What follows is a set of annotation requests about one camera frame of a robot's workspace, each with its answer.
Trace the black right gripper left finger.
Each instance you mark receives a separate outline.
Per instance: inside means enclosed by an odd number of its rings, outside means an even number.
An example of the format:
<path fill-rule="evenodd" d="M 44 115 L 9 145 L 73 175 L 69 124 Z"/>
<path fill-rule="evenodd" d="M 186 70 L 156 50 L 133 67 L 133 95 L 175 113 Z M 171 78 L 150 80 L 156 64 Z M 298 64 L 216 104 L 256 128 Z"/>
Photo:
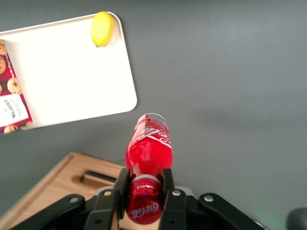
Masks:
<path fill-rule="evenodd" d="M 121 169 L 115 184 L 102 187 L 94 195 L 94 208 L 89 213 L 86 230 L 117 230 L 123 219 L 130 184 L 130 170 Z"/>

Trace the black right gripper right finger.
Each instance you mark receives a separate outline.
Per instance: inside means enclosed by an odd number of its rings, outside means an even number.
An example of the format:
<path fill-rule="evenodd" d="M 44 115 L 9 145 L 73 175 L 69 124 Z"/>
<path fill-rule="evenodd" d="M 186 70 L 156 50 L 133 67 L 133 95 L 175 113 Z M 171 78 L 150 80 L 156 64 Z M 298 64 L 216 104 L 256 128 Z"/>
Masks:
<path fill-rule="evenodd" d="M 186 229 L 186 193 L 175 188 L 172 170 L 163 170 L 164 209 L 160 218 L 160 230 Z"/>

